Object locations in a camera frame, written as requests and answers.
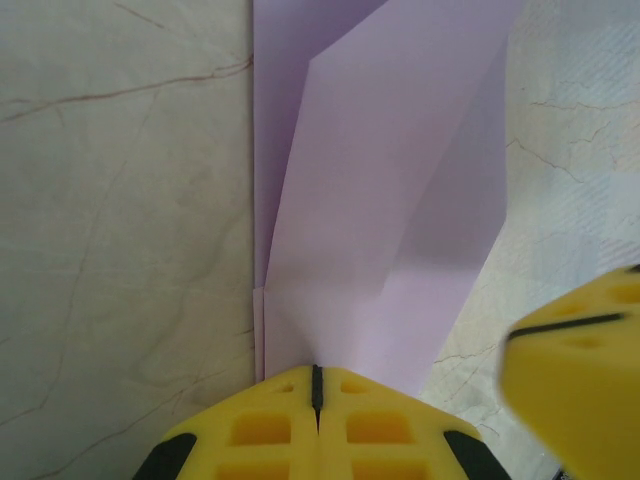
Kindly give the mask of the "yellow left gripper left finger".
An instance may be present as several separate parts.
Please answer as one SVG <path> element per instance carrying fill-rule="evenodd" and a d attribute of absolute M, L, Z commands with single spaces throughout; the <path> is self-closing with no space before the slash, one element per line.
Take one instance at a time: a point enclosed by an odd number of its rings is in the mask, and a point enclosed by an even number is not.
<path fill-rule="evenodd" d="M 318 367 L 296 367 L 172 427 L 135 479 L 296 479 L 318 434 Z"/>

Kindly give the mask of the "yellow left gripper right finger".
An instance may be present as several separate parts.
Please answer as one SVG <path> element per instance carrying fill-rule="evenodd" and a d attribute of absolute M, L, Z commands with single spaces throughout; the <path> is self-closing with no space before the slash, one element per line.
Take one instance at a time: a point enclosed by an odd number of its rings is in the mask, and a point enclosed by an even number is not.
<path fill-rule="evenodd" d="M 319 370 L 321 479 L 506 479 L 470 423 L 342 368 Z"/>

